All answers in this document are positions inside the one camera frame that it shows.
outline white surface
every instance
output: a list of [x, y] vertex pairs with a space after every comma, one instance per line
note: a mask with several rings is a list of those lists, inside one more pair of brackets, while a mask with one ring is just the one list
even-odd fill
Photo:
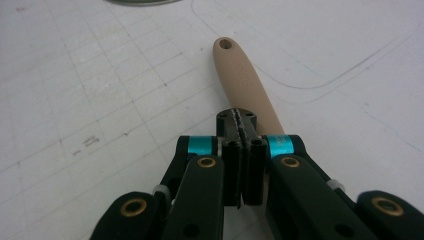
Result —
[[[424, 2], [0, 2], [0, 239], [88, 239], [114, 199], [150, 192], [181, 134], [228, 107], [221, 36], [254, 63], [287, 133], [353, 199], [424, 211]], [[269, 239], [263, 208], [224, 239]]]

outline brush handle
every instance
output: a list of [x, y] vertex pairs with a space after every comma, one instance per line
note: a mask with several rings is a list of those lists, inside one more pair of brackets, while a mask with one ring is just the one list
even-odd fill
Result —
[[213, 45], [213, 58], [231, 107], [254, 112], [259, 135], [284, 134], [258, 74], [241, 47], [231, 38], [218, 38]]

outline beige handle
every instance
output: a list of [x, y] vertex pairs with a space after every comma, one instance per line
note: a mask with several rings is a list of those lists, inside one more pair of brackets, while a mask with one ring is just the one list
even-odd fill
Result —
[[218, 38], [213, 45], [213, 58], [231, 106], [257, 115], [259, 135], [284, 134], [258, 74], [241, 47], [231, 38]]

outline cutting mat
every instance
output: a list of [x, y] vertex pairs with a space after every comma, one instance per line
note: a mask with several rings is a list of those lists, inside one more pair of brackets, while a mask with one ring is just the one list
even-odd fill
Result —
[[[88, 239], [114, 199], [150, 192], [182, 134], [229, 107], [212, 44], [235, 39], [290, 134], [356, 199], [424, 211], [422, 1], [0, 2], [1, 239]], [[272, 239], [263, 207], [224, 239]]]

